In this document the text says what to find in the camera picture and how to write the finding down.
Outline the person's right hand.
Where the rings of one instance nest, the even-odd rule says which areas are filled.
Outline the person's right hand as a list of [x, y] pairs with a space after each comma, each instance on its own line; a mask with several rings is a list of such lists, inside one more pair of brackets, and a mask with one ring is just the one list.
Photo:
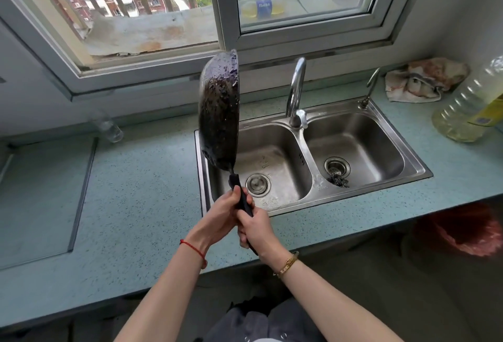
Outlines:
[[238, 210], [238, 235], [243, 248], [253, 247], [262, 263], [278, 274], [293, 256], [276, 237], [269, 215], [265, 210], [265, 227], [263, 229], [245, 229], [242, 226], [242, 210]]

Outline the person's left hand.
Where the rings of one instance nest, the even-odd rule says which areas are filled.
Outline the person's left hand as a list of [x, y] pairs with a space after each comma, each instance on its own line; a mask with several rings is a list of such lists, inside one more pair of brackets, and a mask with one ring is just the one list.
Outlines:
[[180, 244], [189, 246], [201, 258], [208, 250], [225, 237], [237, 224], [237, 211], [222, 213], [219, 210], [219, 199], [211, 206], [208, 213], [192, 228]]

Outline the black frying pan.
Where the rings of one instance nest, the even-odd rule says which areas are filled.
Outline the black frying pan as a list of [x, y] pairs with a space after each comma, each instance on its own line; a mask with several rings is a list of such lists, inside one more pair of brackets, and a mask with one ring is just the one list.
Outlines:
[[239, 134], [239, 73], [235, 49], [218, 53], [199, 78], [199, 143], [208, 162], [229, 173], [229, 186], [242, 188], [234, 173]]

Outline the person's right forearm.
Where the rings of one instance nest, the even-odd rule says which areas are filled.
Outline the person's right forearm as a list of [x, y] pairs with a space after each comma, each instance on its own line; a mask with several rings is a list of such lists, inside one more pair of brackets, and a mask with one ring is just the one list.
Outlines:
[[404, 342], [294, 255], [278, 275], [327, 342]]

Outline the person's left forearm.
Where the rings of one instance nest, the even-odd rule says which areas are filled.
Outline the person's left forearm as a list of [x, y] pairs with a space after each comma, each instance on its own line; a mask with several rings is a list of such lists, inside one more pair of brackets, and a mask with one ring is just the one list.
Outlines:
[[176, 342], [205, 259], [180, 244], [114, 342]]

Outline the sink drain with stopper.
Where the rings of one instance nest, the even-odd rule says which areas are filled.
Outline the sink drain with stopper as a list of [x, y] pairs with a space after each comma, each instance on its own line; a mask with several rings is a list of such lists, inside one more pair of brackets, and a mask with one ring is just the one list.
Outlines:
[[260, 173], [250, 175], [246, 180], [245, 186], [248, 192], [255, 198], [266, 196], [272, 188], [270, 178]]

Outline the person's dark clothing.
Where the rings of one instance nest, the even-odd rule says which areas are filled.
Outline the person's dark clothing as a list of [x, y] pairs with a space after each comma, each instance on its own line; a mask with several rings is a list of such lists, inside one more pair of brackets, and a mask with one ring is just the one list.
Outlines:
[[265, 297], [231, 304], [210, 331], [194, 342], [327, 342], [293, 297], [272, 306]]

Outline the stainless steel double sink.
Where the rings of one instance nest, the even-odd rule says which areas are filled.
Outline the stainless steel double sink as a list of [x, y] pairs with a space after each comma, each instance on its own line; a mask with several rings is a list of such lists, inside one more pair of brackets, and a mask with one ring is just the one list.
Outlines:
[[[379, 108], [354, 98], [305, 109], [307, 129], [293, 129], [283, 113], [239, 125], [234, 171], [245, 186], [265, 174], [272, 188], [255, 203], [276, 216], [433, 176]], [[349, 188], [328, 182], [324, 161], [349, 162]]]

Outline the tall chrome faucet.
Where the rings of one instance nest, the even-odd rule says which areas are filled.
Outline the tall chrome faucet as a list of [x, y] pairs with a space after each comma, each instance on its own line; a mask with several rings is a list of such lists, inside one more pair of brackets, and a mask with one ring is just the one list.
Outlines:
[[290, 93], [287, 99], [286, 118], [289, 126], [293, 129], [307, 129], [307, 114], [305, 110], [299, 108], [301, 92], [304, 83], [306, 71], [306, 59], [301, 57], [298, 59], [290, 85]]

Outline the clear drinking glass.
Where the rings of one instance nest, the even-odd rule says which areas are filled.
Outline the clear drinking glass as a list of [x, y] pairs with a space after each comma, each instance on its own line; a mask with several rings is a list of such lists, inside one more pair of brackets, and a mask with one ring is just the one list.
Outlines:
[[91, 123], [109, 142], [117, 143], [123, 140], [123, 131], [106, 112], [93, 112], [91, 114]]

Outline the small chrome faucet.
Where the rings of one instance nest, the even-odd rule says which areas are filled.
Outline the small chrome faucet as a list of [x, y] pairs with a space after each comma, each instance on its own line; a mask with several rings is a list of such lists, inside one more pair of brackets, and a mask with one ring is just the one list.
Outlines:
[[368, 109], [368, 105], [370, 103], [370, 98], [371, 98], [371, 95], [376, 87], [380, 72], [381, 72], [381, 68], [379, 67], [373, 72], [372, 76], [369, 78], [369, 80], [366, 84], [366, 87], [368, 88], [368, 92], [364, 96], [363, 99], [358, 101], [358, 108], [360, 110], [367, 110]]

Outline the red plastic bag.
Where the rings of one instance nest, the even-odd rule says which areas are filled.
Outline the red plastic bag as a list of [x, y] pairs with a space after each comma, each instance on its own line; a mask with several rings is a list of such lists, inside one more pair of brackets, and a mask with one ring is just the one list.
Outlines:
[[503, 225], [482, 202], [468, 203], [419, 218], [413, 235], [431, 249], [475, 257], [503, 250]]

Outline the stained white dish rag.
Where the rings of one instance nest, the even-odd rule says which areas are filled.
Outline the stained white dish rag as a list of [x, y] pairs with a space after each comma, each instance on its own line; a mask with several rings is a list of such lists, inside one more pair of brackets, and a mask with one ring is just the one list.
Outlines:
[[413, 61], [386, 73], [386, 96], [390, 102], [410, 104], [440, 101], [469, 72], [467, 64], [442, 57]]

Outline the large clear oil bottle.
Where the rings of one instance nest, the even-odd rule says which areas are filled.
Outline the large clear oil bottle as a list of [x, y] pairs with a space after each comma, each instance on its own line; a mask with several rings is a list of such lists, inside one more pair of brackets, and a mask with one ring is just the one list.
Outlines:
[[460, 143], [476, 142], [503, 121], [503, 55], [464, 81], [431, 122], [444, 137]]

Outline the white window frame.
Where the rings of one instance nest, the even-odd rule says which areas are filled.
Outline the white window frame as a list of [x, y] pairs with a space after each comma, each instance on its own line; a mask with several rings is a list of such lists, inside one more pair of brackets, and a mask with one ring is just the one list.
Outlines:
[[137, 17], [97, 8], [88, 26], [75, 25], [56, 0], [0, 0], [0, 19], [74, 101], [195, 80], [211, 57], [231, 49], [253, 70], [385, 46], [407, 1], [351, 0], [358, 5], [349, 10], [269, 20], [242, 17], [238, 0]]

